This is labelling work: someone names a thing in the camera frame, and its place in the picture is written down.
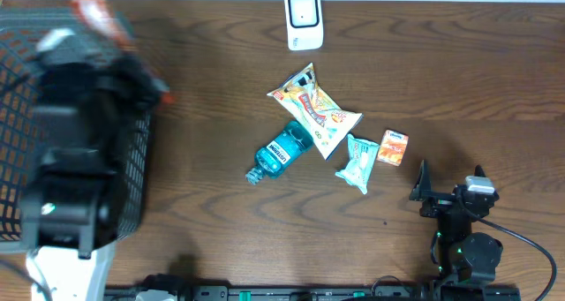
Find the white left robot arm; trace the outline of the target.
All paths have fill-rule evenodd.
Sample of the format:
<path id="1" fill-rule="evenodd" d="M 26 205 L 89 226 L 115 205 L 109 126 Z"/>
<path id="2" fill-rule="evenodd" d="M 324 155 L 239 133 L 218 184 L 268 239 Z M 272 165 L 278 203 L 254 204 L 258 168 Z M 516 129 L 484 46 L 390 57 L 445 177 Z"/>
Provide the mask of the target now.
<path id="1" fill-rule="evenodd" d="M 145 207 L 152 114 L 167 93 L 141 61 L 51 64 L 34 118 L 45 131 L 19 200 L 35 300 L 101 300 L 117 243 Z"/>

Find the red white snack bar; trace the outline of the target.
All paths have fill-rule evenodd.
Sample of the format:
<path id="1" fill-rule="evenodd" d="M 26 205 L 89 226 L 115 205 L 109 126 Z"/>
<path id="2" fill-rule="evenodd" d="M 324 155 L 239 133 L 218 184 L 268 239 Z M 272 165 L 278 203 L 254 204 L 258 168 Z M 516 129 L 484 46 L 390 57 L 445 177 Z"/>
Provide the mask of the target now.
<path id="1" fill-rule="evenodd" d="M 132 38 L 106 0 L 71 0 L 74 13 L 91 30 L 119 48 L 132 46 Z"/>

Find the mint green snack packet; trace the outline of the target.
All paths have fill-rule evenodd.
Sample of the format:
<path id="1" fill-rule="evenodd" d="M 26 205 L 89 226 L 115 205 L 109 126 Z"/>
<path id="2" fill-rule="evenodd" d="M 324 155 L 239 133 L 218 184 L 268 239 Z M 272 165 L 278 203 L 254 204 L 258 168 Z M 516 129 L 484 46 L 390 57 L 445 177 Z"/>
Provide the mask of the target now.
<path id="1" fill-rule="evenodd" d="M 335 175 L 345 180 L 349 185 L 357 187 L 362 194 L 367 194 L 367 185 L 373 165 L 376 161 L 380 145 L 367 139 L 347 135 L 349 161 Z"/>

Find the blue mouthwash bottle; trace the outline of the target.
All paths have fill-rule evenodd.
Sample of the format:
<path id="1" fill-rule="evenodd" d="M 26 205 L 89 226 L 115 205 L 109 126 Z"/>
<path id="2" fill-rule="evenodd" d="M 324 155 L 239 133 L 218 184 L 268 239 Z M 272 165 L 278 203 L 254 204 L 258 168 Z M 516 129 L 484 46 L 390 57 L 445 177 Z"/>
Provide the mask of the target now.
<path id="1" fill-rule="evenodd" d="M 246 173 L 250 184 L 263 177 L 278 178 L 296 159 L 313 146 L 311 134 L 298 121 L 290 121 L 281 133 L 255 153 L 255 165 Z"/>

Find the yellow chip snack bag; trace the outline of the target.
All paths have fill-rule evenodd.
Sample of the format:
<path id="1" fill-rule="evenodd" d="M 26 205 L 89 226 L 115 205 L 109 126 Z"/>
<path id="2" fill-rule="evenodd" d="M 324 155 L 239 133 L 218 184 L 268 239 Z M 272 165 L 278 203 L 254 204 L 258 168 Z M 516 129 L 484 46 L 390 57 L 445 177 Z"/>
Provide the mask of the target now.
<path id="1" fill-rule="evenodd" d="M 363 118 L 342 109 L 319 85 L 313 63 L 269 92 L 310 133 L 313 144 L 327 160 Z"/>

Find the orange tissue pack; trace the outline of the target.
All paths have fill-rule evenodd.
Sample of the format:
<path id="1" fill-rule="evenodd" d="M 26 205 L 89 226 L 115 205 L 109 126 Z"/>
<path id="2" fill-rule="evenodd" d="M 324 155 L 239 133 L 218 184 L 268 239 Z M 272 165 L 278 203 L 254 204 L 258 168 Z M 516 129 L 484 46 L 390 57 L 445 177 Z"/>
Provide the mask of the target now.
<path id="1" fill-rule="evenodd" d="M 409 137 L 400 132 L 386 130 L 383 134 L 377 160 L 394 166 L 402 163 Z"/>

